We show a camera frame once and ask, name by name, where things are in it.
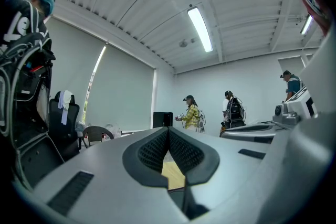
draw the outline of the person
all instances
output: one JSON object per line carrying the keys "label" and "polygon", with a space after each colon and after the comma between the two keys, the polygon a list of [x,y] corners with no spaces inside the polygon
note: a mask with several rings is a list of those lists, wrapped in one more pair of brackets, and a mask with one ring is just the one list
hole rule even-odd
{"label": "person", "polygon": [[299,77],[295,76],[288,70],[286,70],[281,76],[281,79],[284,79],[287,82],[287,98],[289,100],[294,94],[300,90],[301,81]]}
{"label": "person", "polygon": [[[10,45],[26,36],[29,33],[39,32],[42,35],[42,42],[49,38],[48,29],[44,20],[49,17],[54,10],[55,0],[7,0],[3,12],[3,33],[2,43],[0,44],[0,55],[3,54]],[[30,21],[30,6],[38,10],[37,29],[32,29],[33,24]],[[48,43],[44,49],[51,50],[51,44]]]}
{"label": "person", "polygon": [[176,117],[177,121],[185,121],[184,128],[197,131],[197,124],[198,124],[198,105],[192,95],[188,95],[186,98],[183,99],[188,105],[187,115],[182,117]]}
{"label": "person", "polygon": [[226,91],[224,93],[225,95],[225,99],[223,101],[223,116],[224,116],[224,123],[225,123],[225,128],[226,129],[229,129],[229,126],[228,126],[228,121],[227,121],[227,118],[228,118],[228,114],[227,114],[227,105],[229,104],[229,101],[232,100],[233,98],[233,93],[231,91]]}

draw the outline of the towel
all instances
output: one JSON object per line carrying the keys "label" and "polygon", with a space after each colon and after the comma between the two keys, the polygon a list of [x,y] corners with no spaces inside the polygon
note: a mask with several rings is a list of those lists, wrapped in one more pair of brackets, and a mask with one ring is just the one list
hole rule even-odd
{"label": "towel", "polygon": [[69,103],[71,101],[72,93],[68,90],[61,91],[58,100],[58,108],[63,109],[62,112],[62,120],[61,123],[63,125],[67,125],[68,120],[68,110],[69,110]]}

